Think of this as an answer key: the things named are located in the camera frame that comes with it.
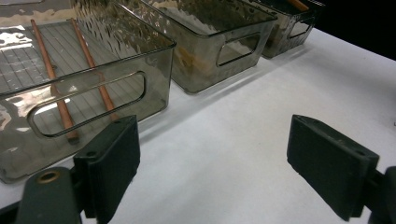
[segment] plastic bin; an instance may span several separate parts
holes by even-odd
[[[276,17],[239,0],[120,0],[175,39],[172,79],[197,93],[257,64]]]
[[[117,118],[141,120],[168,104],[173,40],[115,4],[76,1],[69,8],[46,9],[61,4],[0,7],[17,13],[8,15],[11,21],[20,18],[20,25],[0,28],[0,178],[7,183],[72,155]],[[48,10],[71,14],[43,18]],[[71,20],[64,19],[71,15],[94,66],[87,63]],[[48,76],[30,19],[38,24],[56,78]],[[105,106],[103,89],[114,108]],[[64,125],[59,104],[66,104],[71,126]],[[77,141],[71,141],[72,134]]]
[[[297,8],[287,0],[245,0],[277,16],[274,28],[265,44],[262,56],[271,59],[302,45],[314,28],[323,8],[323,4],[300,0],[306,8]]]

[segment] white table surface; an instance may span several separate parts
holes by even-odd
[[[345,223],[287,163],[293,114],[376,152],[384,172],[396,165],[396,62],[314,29],[199,94],[172,83],[169,106],[139,122],[141,163],[111,223]],[[22,187],[0,184],[0,207]]]

